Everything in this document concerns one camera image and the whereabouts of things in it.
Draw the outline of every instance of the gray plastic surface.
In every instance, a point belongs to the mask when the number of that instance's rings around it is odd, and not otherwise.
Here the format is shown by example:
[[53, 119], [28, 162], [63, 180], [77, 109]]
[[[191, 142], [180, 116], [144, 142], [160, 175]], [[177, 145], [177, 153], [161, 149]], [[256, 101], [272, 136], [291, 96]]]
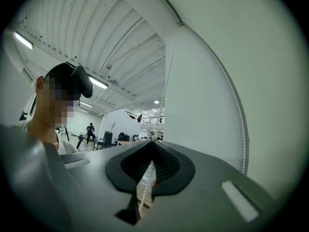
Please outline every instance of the gray plastic surface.
[[[11, 142], [14, 134], [18, 143]], [[18, 129], [0, 127], [1, 163], [9, 185], [28, 211], [59, 231], [227, 231], [244, 224], [221, 188], [232, 181], [260, 211], [273, 204], [256, 183], [224, 161], [163, 142], [191, 159], [196, 173], [177, 195], [156, 197], [136, 225], [115, 214], [125, 209], [130, 194], [119, 192], [105, 174], [113, 156], [141, 142], [59, 156]]]

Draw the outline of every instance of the man wearing vr headset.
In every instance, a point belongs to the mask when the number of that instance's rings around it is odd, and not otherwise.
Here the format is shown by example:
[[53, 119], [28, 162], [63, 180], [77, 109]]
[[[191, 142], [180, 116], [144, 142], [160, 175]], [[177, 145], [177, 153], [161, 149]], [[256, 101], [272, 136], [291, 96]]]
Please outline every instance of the man wearing vr headset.
[[[79, 72], [83, 75], [85, 70], [78, 67], [79, 70], [82, 69]], [[18, 124], [20, 129], [28, 131], [30, 135], [42, 142], [53, 144], [60, 155], [77, 151], [70, 142], [64, 141], [55, 132], [56, 124], [66, 123], [68, 113], [73, 112], [73, 108], [80, 105], [81, 91], [76, 85], [73, 71], [72, 66], [62, 63], [47, 73], [45, 78], [40, 76], [36, 83], [37, 97], [33, 119], [20, 121]]]

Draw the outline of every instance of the ear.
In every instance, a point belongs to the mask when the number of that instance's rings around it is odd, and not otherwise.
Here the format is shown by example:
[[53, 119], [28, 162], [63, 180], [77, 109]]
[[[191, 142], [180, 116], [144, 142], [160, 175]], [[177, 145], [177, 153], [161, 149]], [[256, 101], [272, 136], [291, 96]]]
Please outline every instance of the ear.
[[35, 86], [35, 92], [38, 93], [40, 89], [43, 89], [44, 77], [40, 76], [37, 79], [37, 84]]

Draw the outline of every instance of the neck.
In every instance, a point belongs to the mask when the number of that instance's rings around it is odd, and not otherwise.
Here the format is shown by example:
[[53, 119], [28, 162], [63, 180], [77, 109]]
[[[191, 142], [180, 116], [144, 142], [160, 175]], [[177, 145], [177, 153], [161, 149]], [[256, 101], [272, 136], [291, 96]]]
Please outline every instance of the neck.
[[28, 124], [28, 132], [44, 143], [54, 144], [57, 142], [55, 127], [43, 123], [35, 114]]

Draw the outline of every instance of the ceiling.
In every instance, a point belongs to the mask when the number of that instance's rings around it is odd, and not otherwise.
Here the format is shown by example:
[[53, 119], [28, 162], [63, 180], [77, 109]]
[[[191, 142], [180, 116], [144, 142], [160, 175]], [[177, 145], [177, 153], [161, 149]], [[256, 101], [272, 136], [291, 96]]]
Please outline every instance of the ceiling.
[[165, 44], [123, 0], [27, 0], [11, 27], [34, 45], [15, 41], [33, 79], [67, 61], [109, 85], [94, 85], [81, 98], [93, 107], [81, 109], [101, 115], [162, 96]]

